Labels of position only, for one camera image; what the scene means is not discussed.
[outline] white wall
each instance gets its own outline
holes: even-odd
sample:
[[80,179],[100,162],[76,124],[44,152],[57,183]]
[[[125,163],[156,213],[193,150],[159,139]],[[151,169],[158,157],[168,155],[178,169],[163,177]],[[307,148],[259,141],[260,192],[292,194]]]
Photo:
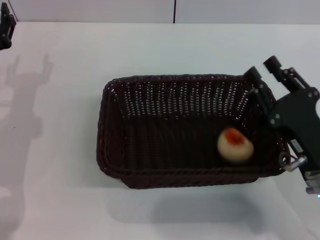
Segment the white wall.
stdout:
[[[172,23],[175,0],[10,0],[19,21]],[[176,0],[176,23],[320,24],[320,0]]]
[[176,1],[176,23],[320,24],[319,0]]
[[10,0],[19,21],[172,23],[174,0]]

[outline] dark brown wicker basket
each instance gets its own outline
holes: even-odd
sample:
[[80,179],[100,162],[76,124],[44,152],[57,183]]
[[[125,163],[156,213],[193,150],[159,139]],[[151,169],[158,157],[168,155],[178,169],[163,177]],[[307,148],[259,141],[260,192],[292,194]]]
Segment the dark brown wicker basket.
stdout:
[[[278,156],[288,144],[261,127],[261,110],[248,101],[252,87],[242,76],[218,74],[112,80],[98,122],[100,169],[135,189],[244,184],[281,174]],[[253,142],[246,164],[232,165],[218,152],[218,136],[230,126]]]

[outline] white table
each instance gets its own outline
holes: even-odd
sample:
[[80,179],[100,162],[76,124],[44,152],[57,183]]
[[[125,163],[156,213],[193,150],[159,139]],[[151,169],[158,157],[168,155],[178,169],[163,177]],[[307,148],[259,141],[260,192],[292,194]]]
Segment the white table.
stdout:
[[0,239],[319,239],[320,200],[298,170],[132,190],[96,163],[108,81],[256,65],[279,98],[287,91],[261,65],[271,55],[320,88],[320,25],[19,23],[0,52]]

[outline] wicker basket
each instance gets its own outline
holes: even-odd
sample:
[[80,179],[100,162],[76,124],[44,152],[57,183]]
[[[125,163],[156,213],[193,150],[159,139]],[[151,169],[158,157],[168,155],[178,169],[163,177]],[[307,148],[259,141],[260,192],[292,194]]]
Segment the wicker basket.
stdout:
[[[281,174],[278,156],[288,144],[262,127],[259,106],[248,100],[252,87],[242,76],[217,74],[112,80],[98,122],[100,169],[135,189],[244,184]],[[218,136],[230,126],[254,145],[246,164],[232,165],[218,152]]]

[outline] woven texture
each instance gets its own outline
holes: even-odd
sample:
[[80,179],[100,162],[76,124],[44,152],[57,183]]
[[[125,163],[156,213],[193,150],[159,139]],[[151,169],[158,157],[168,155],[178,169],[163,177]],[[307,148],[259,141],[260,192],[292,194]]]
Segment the woven texture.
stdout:
[[[242,76],[217,74],[112,80],[98,122],[100,169],[136,189],[244,184],[281,174],[278,156],[288,144],[263,127],[261,109],[248,99],[253,86]],[[227,127],[254,145],[245,164],[228,163],[218,152]]]

